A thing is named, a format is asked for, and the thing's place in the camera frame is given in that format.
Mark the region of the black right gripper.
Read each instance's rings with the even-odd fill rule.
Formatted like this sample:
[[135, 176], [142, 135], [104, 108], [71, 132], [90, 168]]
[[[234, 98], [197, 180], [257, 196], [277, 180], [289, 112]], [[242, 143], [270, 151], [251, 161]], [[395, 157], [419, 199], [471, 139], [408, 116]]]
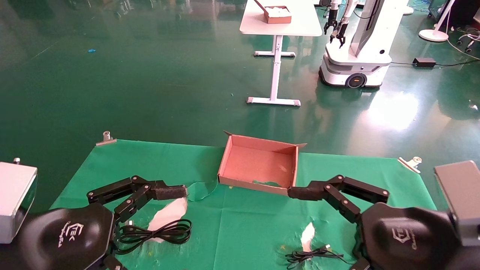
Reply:
[[[360, 209], [344, 195], [373, 203]], [[452, 216], [420, 207], [386, 205], [389, 192], [337, 175], [288, 189], [290, 198], [324, 200], [348, 222], [357, 223], [352, 270], [478, 270], [479, 246], [463, 245]]]

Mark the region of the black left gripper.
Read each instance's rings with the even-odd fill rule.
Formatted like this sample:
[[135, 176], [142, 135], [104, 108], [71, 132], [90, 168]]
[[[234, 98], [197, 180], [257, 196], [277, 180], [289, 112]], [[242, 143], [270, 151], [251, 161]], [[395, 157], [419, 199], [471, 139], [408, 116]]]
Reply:
[[[137, 175], [91, 190], [88, 206], [27, 215], [13, 241], [1, 244], [0, 268], [123, 270], [113, 251], [116, 223], [126, 222], [151, 200], [186, 196], [186, 186], [168, 186]], [[114, 214], [101, 205], [125, 197]]]

